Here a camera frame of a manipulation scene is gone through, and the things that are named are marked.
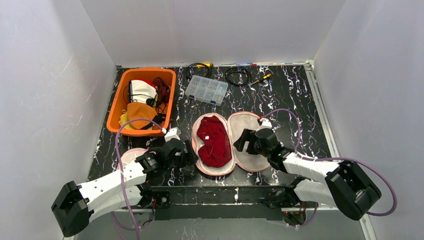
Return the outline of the floral pink fabric pouch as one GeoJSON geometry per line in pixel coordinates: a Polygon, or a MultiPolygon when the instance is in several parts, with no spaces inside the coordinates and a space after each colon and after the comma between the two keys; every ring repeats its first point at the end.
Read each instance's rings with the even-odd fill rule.
{"type": "Polygon", "coordinates": [[[247,153],[248,143],[246,142],[242,151],[238,151],[234,143],[242,136],[244,129],[258,130],[259,116],[248,111],[240,111],[224,118],[218,113],[206,113],[201,115],[192,125],[191,144],[196,155],[199,155],[199,149],[205,145],[204,139],[197,135],[201,121],[206,117],[215,116],[226,130],[229,140],[231,159],[221,167],[208,166],[201,157],[195,163],[198,170],[208,176],[223,176],[231,173],[236,166],[247,172],[261,172],[270,167],[267,159],[260,154],[247,153]]]}

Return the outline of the dark red lace bra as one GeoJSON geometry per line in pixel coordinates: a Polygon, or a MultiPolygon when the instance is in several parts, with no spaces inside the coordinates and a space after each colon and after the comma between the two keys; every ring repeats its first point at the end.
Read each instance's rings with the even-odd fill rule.
{"type": "Polygon", "coordinates": [[[227,130],[216,115],[202,118],[196,135],[203,142],[199,158],[207,167],[221,168],[232,159],[227,130]]]}

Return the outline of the white mesh laundry bag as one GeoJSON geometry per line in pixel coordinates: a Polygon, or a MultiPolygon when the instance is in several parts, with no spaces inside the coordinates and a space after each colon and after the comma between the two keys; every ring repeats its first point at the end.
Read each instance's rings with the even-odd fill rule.
{"type": "Polygon", "coordinates": [[[127,164],[135,161],[137,157],[142,156],[146,151],[147,149],[140,147],[129,149],[120,157],[122,166],[125,167],[127,164]]]}

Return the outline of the orange bra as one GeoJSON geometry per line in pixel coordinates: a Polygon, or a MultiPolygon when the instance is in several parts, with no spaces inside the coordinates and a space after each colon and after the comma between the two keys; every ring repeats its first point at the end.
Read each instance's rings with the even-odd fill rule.
{"type": "MultiPolygon", "coordinates": [[[[129,103],[127,105],[127,116],[130,121],[134,119],[148,119],[159,125],[166,120],[165,114],[157,113],[153,107],[142,102],[129,103]]],[[[136,130],[151,130],[154,127],[154,124],[148,120],[137,120],[130,124],[136,130]]]]}

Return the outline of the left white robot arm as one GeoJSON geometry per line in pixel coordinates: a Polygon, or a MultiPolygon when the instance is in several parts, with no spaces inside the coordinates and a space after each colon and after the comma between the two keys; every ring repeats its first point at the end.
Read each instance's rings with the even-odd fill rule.
{"type": "Polygon", "coordinates": [[[126,165],[98,179],[63,185],[51,211],[65,238],[84,230],[96,218],[121,208],[140,206],[154,209],[169,194],[154,192],[147,184],[170,168],[184,168],[198,157],[190,141],[173,138],[161,147],[136,149],[126,165]]]}

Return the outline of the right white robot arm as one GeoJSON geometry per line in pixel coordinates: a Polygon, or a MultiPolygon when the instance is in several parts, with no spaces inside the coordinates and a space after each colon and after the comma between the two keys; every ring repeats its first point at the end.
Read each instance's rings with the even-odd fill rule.
{"type": "Polygon", "coordinates": [[[233,144],[238,152],[261,155],[274,169],[298,177],[262,202],[268,206],[294,206],[315,202],[336,207],[346,217],[360,220],[382,193],[362,168],[351,160],[311,161],[284,147],[269,128],[244,129],[233,144]]]}

